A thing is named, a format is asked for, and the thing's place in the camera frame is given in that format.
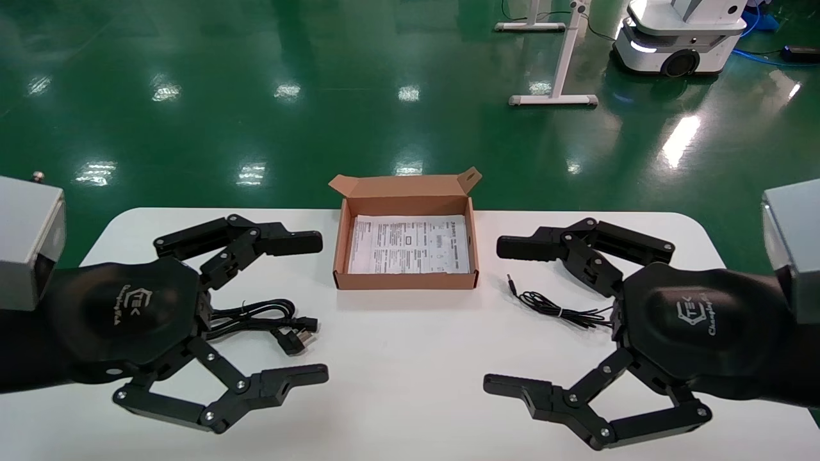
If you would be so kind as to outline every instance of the blue cable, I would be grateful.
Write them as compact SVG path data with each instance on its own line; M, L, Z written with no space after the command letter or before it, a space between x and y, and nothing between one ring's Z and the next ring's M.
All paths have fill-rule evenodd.
M760 0L755 1L754 7L758 9L758 17L754 18L754 24L752 24L752 26L749 27L749 30L746 30L743 34L740 34L741 38L744 38L746 35L749 34L749 32L754 30L754 28L757 27L758 23L760 22Z
M742 52L739 49L731 50L734 54L739 56L745 57L746 59L751 59L752 61L762 62L763 64L768 64L770 66L782 66L782 67L814 67L817 64L791 64L789 62L774 62L774 61L766 61L765 59L760 59L755 55L751 55L745 52Z
M759 3L759 0L758 0L758 1L754 4L754 5L755 5L755 6L757 7L757 9L758 9L758 17L754 20L754 24L752 24L752 26L751 26L751 27L749 27L749 29L748 29L748 30L746 30L743 34L740 34L740 37L741 37L741 38L744 38L744 37L745 37L745 36L746 36L749 32L751 32L752 30L754 30L754 28L755 28L755 27L757 27L757 26L758 26L758 23L760 22L760 3ZM757 61L757 62L762 62L763 64L768 64L769 66L778 66L778 67L812 67L812 66L816 66L816 65L817 65L817 64L790 64L790 63L788 63L788 62L773 62L773 61L766 61L765 59L761 59L761 58L759 58L759 57L756 57L755 55L748 54L747 52L743 52L743 51L741 51L741 50L739 50L739 49L733 49L733 50L731 50L731 52L733 52L734 54L736 54L736 55L738 55L738 56L745 57L746 59L751 59L752 61Z

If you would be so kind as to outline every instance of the white robot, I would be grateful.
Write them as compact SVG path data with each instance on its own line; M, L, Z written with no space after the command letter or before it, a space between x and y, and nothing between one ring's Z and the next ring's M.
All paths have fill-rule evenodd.
M613 45L629 71L669 77L723 70L746 23L746 0L632 0Z

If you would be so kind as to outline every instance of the black cable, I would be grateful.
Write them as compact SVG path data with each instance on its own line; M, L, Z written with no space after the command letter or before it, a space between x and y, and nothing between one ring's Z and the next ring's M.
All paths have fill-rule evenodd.
M762 56L764 54L774 54L776 52L782 51L782 49L783 48L778 48L778 49L772 50L772 51L746 51L744 49L735 48L735 50L740 51L740 52L744 52L746 54L756 54L756 55L760 55L760 56Z
M510 17L510 15L504 10L504 5L505 4L507 4L507 0L501 0L501 14L503 14L504 17L506 17L508 20L510 20L510 21L523 21L523 20L526 19L526 17ZM535 15L535 19L536 20L544 19L547 16L556 15L558 13L567 13L567 14L569 14L569 13L571 13L571 11L543 11L543 12L538 13L537 15Z
M613 327L613 323L606 319L601 313L607 312L612 307L606 309L590 309L588 311L574 311L559 307L550 301L546 296L537 291L525 291L518 294L513 283L513 278L507 274L507 285L510 287L512 295L518 298L525 306L550 317L557 317L584 329L597 328L598 326Z
M279 311L282 317L256 318L258 314ZM295 331L316 332L318 320L310 317L296 317L296 306L287 299L270 299L240 308L216 310L211 315L211 330L205 334L206 340L215 340L237 331L278 331L291 328Z
M590 32L592 32L595 35L598 35L601 39L609 40L610 42L615 41L614 37L610 37L609 35L606 35L606 34L601 34L600 32L593 29L592 28L592 23L590 23L590 17L586 13L581 13L581 16L586 18L586 27L589 28Z

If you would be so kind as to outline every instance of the metal stand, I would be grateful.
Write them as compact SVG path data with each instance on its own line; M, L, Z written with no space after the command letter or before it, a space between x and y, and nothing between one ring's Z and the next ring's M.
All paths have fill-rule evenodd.
M499 22L495 25L495 29L498 31L567 31L567 34L564 36L563 45L561 46L561 53L558 55L558 68L555 71L555 82L553 84L553 90L550 93L550 95L511 96L509 99L509 104L511 106L518 106L521 104L587 104L591 106L598 105L598 97L596 97L594 94L561 94L561 92L563 91L564 81L567 78L567 70L569 69L569 60L572 57L572 49L575 47L575 39L578 37L578 25L581 22L581 13L589 11L589 7L585 4L588 1L589 0L574 0L572 3L570 3L572 15L570 16L568 27L562 22L536 22L536 19L538 17L538 6L540 0L531 1L530 13L526 17L526 22Z

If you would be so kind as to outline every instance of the instruction manual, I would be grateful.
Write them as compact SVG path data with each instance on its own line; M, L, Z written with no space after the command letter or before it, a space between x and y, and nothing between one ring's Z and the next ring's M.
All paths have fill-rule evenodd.
M464 216L357 216L349 274L470 271Z

